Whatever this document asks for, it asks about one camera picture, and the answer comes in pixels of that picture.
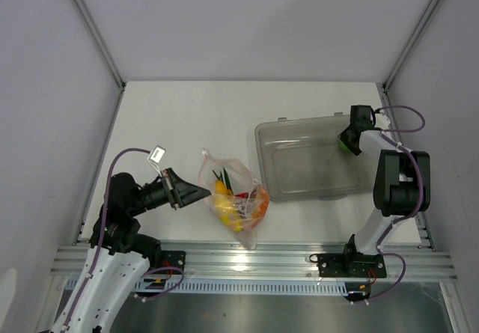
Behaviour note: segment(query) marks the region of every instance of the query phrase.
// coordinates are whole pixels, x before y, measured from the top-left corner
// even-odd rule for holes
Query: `plastic container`
[[[263,184],[271,201],[333,200],[371,192],[373,170],[367,155],[340,146],[349,115],[279,119],[255,130]]]

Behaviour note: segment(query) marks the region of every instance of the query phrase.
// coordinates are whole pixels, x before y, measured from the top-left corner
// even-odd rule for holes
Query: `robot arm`
[[[399,224],[429,207],[429,155],[396,144],[375,127],[374,116],[370,106],[352,106],[350,125],[338,137],[355,155],[365,153],[378,162],[373,188],[375,208],[364,227],[351,236],[343,253],[317,254],[321,277],[368,279],[372,270],[376,277],[386,278],[381,247]],[[367,297],[347,298],[355,301]]]
[[[167,253],[159,240],[138,234],[135,217],[168,203],[182,208],[211,194],[181,180],[171,168],[159,173],[143,187],[128,173],[112,177],[101,246],[100,213],[78,284],[50,333],[109,332],[135,284],[149,269],[161,267]],[[170,269],[181,272],[175,266]]]

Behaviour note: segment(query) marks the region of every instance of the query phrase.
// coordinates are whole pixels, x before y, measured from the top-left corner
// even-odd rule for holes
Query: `yellow vegetable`
[[[216,180],[215,190],[216,190],[216,193],[218,195],[227,195],[228,194],[228,189],[226,188],[225,184],[220,180]]]
[[[225,226],[233,232],[240,232],[242,230],[242,217],[235,207],[234,197],[214,195],[213,204],[215,205],[216,214]]]

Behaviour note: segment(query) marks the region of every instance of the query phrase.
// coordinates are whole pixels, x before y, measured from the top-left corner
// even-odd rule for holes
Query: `clear plastic bag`
[[[203,155],[199,184],[211,191],[205,201],[240,243],[254,249],[257,226],[269,205],[268,192],[238,159],[215,159],[208,150]]]

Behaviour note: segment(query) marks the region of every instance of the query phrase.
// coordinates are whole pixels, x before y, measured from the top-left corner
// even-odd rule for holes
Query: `cable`
[[[392,105],[392,106],[383,106],[383,107],[380,107],[378,108],[375,112],[377,114],[379,114],[379,112],[381,110],[389,110],[389,109],[405,109],[405,110],[409,110],[409,111],[412,111],[414,112],[415,114],[417,114],[417,116],[419,116],[419,118],[421,119],[421,125],[416,128],[416,129],[384,129],[383,132],[404,132],[404,133],[412,133],[412,132],[417,132],[417,131],[421,131],[424,126],[426,126],[426,119],[424,118],[424,116],[422,115],[422,113],[420,113],[418,110],[416,109],[413,109],[412,107],[409,107],[409,106],[405,106],[405,105]]]
[[[108,199],[109,199],[109,195],[110,195],[110,184],[112,182],[113,168],[115,168],[115,164],[120,159],[120,157],[122,157],[122,155],[124,155],[125,153],[128,153],[128,152],[150,153],[150,151],[144,150],[142,148],[127,148],[127,149],[121,151],[118,155],[116,155],[116,157],[113,159],[112,163],[110,164],[110,169],[108,170],[108,174],[106,176],[105,196],[104,196],[104,199],[103,199],[103,208],[102,208],[102,213],[101,213],[102,221],[101,221],[101,225],[100,225],[100,237],[98,238],[97,250],[95,251],[94,259],[91,263],[90,269],[88,270],[87,277],[85,277],[85,279],[83,280],[82,285],[78,289],[78,292],[77,292],[75,298],[73,299],[70,310],[68,311],[67,318],[65,319],[64,327],[68,327],[68,324],[70,324],[73,312],[75,311],[75,308],[78,305],[80,297],[82,296],[83,291],[85,290],[85,288],[87,286],[88,279],[90,279],[90,277],[93,274],[93,271],[95,270],[95,268],[97,266],[98,257],[100,256],[100,251],[101,251],[102,244],[103,244],[103,239],[105,238],[106,212],[107,212],[107,209],[108,209]]]
[[[380,296],[384,296],[386,293],[390,292],[393,290],[404,278],[404,275],[406,274],[406,260],[404,260],[403,256],[397,253],[385,253],[381,251],[381,243],[384,241],[384,239],[387,237],[387,235],[392,231],[393,227],[398,224],[399,222],[405,221],[407,219],[411,219],[416,217],[416,215],[419,213],[419,210],[421,209],[423,199],[424,199],[424,182],[421,174],[421,170],[419,169],[418,163],[415,161],[414,157],[412,154],[401,144],[398,144],[396,141],[390,139],[388,136],[384,135],[384,133],[381,132],[382,138],[384,138],[389,144],[392,144],[393,146],[396,146],[398,150],[403,151],[409,158],[409,160],[412,163],[412,166],[414,167],[414,171],[416,173],[416,177],[418,178],[418,189],[419,189],[419,197],[418,197],[418,202],[416,203],[414,210],[407,216],[400,217],[398,219],[395,219],[389,226],[388,228],[385,229],[383,234],[379,237],[379,239],[376,242],[376,247],[377,251],[379,254],[381,254],[383,257],[396,257],[399,258],[403,264],[403,269],[399,275],[399,278],[390,286],[387,290],[382,291],[381,293],[376,294],[373,297],[370,297],[369,300],[371,299],[376,299],[379,298]]]
[[[169,293],[171,292],[172,290],[174,290],[175,288],[177,288],[180,284],[183,283],[183,280],[185,279],[185,272],[181,269],[181,268],[177,268],[177,267],[161,267],[161,268],[156,268],[156,269],[152,269],[151,271],[148,271],[146,272],[143,277],[147,276],[147,275],[152,275],[153,273],[157,273],[157,272],[164,272],[164,271],[176,271],[176,272],[179,272],[181,274],[181,279],[178,283],[176,283],[174,286],[168,288],[167,290],[164,290],[163,292],[161,293],[158,293],[156,294],[155,296],[151,296],[151,297],[142,297],[138,294],[135,294],[135,298],[141,298],[141,300],[143,302],[146,302],[146,301],[152,301],[154,299],[157,299],[161,296],[164,296],[166,293]]]
[[[392,231],[392,229],[394,228],[394,226],[396,224],[398,224],[402,221],[405,221],[407,219],[412,219],[412,218],[416,217],[416,215],[419,213],[419,210],[421,209],[421,206],[423,204],[423,199],[424,199],[424,181],[423,181],[423,177],[422,177],[422,174],[421,174],[421,169],[419,168],[418,163],[416,162],[416,160],[414,159],[412,154],[402,144],[399,144],[396,141],[394,141],[393,139],[389,138],[387,135],[384,134],[384,132],[417,132],[417,131],[421,131],[424,128],[424,126],[426,126],[426,119],[424,118],[422,113],[420,113],[418,110],[413,109],[412,107],[409,107],[409,106],[405,106],[405,105],[384,106],[384,107],[381,107],[381,108],[377,109],[375,112],[379,113],[381,110],[384,110],[384,109],[406,109],[406,110],[410,110],[410,111],[416,113],[417,116],[419,116],[419,118],[421,119],[421,125],[417,129],[384,129],[383,131],[381,131],[381,137],[385,141],[387,141],[389,144],[395,146],[398,150],[404,152],[408,156],[408,159],[411,161],[412,166],[414,168],[414,171],[416,173],[416,177],[418,178],[419,197],[418,197],[418,202],[416,203],[412,212],[407,216],[395,219],[385,229],[385,231],[382,233],[382,235],[379,237],[379,239],[376,242],[376,247],[377,247],[378,253],[381,254],[383,257],[396,257],[396,258],[398,258],[401,261],[401,263],[403,264],[403,269],[401,270],[401,273],[400,273],[399,277],[397,278],[397,280],[387,290],[384,290],[381,293],[378,293],[375,296],[370,297],[368,299],[369,301],[372,300],[372,299],[379,298],[380,296],[384,296],[388,292],[391,292],[404,279],[404,275],[406,275],[406,270],[407,270],[406,260],[400,254],[391,253],[391,252],[385,253],[385,252],[381,251],[381,244],[384,241],[384,239],[388,236],[388,234]]]
[[[309,255],[309,261],[310,261],[311,263],[318,263],[317,256],[318,256],[318,253],[310,254],[310,255]]]

